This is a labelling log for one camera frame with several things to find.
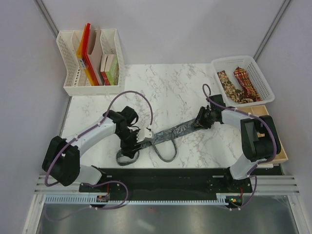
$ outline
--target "marble table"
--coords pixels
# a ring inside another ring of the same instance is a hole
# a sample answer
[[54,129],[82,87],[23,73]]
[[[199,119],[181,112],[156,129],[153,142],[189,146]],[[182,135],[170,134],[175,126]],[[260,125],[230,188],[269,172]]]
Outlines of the marble table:
[[[152,130],[171,128],[195,118],[207,102],[201,90],[207,83],[212,94],[219,94],[211,64],[147,64],[126,66],[125,90],[135,90],[146,96],[154,111]],[[62,137],[74,134],[94,123],[106,111],[114,96],[73,97],[66,117]],[[147,127],[150,110],[145,100],[135,94],[121,96],[112,106],[121,111],[126,105],[139,115],[136,124]],[[120,167],[116,152],[120,149],[116,135],[101,140],[80,159],[83,165],[105,168]],[[170,163],[161,161],[153,148],[141,150],[140,157],[127,168],[227,168],[242,154],[240,132],[226,124],[215,123],[211,129],[199,130],[176,139],[178,155]],[[157,145],[164,158],[171,158],[171,142]]]

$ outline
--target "wooden tray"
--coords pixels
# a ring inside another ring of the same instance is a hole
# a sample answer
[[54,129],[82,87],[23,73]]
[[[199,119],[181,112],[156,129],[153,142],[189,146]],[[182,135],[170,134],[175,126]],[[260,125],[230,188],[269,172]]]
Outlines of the wooden tray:
[[[256,115],[256,116],[270,115],[265,105],[238,107],[238,109],[247,113],[252,113],[253,115]],[[281,147],[282,147],[281,152],[278,155],[276,155],[275,159],[272,162],[268,162],[267,164],[283,163],[288,160],[288,157],[287,157],[287,154],[285,152],[282,142],[281,142]]]

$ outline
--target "table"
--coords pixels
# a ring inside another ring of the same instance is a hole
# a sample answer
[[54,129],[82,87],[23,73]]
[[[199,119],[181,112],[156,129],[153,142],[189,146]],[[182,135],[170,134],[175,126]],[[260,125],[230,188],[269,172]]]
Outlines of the table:
[[[211,87],[212,95],[220,91],[211,64],[146,64],[127,65],[125,90],[135,90],[150,101],[154,122],[152,130],[171,128],[195,118],[199,108],[206,106],[202,84]],[[73,97],[66,117],[62,137],[66,137],[93,124],[107,110],[115,96]],[[136,124],[147,127],[150,110],[145,100],[135,94],[121,96],[112,110],[121,111],[126,105],[139,115]],[[199,130],[176,139],[178,155],[170,163],[161,161],[152,147],[140,151],[140,157],[127,168],[227,168],[241,156],[240,131],[226,124],[215,123],[211,129]],[[83,165],[118,168],[116,152],[120,149],[116,135],[101,140],[80,159]],[[157,145],[166,159],[174,155],[171,142]]]

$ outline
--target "dark gray fabric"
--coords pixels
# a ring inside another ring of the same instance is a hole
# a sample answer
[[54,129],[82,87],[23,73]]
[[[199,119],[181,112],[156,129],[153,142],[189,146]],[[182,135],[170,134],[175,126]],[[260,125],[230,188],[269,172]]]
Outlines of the dark gray fabric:
[[[172,162],[175,157],[177,156],[177,146],[176,146],[176,143],[175,143],[175,139],[176,138],[179,138],[179,137],[182,137],[182,136],[185,136],[187,134],[190,134],[190,133],[193,133],[197,130],[200,130],[201,128],[195,128],[194,127],[194,121],[195,119],[191,119],[189,121],[186,121],[184,123],[181,123],[175,127],[172,127],[172,128],[169,128],[167,130],[163,130],[159,133],[156,133],[155,136],[154,136],[154,139],[153,141],[150,141],[150,142],[145,142],[141,145],[141,149],[145,149],[147,147],[150,147],[152,146],[156,152],[156,154],[158,155],[158,157],[163,160],[164,162]],[[174,145],[174,148],[175,148],[175,154],[174,156],[171,158],[171,159],[164,159],[159,151],[157,150],[156,148],[156,145],[157,144],[160,144],[160,143],[164,143],[166,141],[171,141]],[[121,153],[121,150],[119,150],[116,154],[116,161],[118,163],[118,165],[120,166],[127,166],[127,165],[130,165],[134,162],[137,161],[138,157],[139,157],[139,152],[135,155],[135,157],[131,160],[128,160],[128,161],[121,161],[120,159],[122,157],[125,157],[122,153]]]

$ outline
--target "white bin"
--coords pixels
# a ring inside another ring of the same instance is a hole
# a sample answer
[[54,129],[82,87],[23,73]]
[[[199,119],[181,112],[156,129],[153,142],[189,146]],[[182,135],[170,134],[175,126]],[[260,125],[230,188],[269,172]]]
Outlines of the white bin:
[[[214,66],[214,78],[220,88],[223,100],[227,106],[234,107],[255,106],[255,105],[263,105],[265,103],[274,101],[275,96],[271,88],[269,87],[269,84],[265,80],[260,68],[258,67],[257,63],[252,57],[234,56],[227,58],[218,58],[212,61],[212,65]],[[232,101],[229,97],[226,96],[221,81],[217,75],[217,72],[225,70],[230,81],[235,85],[237,89],[241,90],[242,88],[234,76],[234,71],[237,67],[243,68],[248,72],[250,81],[253,83],[253,86],[259,93],[262,101],[239,104],[237,102]]]
[[64,89],[69,96],[116,95],[124,91],[125,65],[116,29],[101,30],[101,46],[105,54],[117,54],[119,63],[118,85],[91,86],[84,71],[80,70],[74,50],[79,46],[83,30],[60,31],[57,38],[59,51],[63,57],[67,76]]

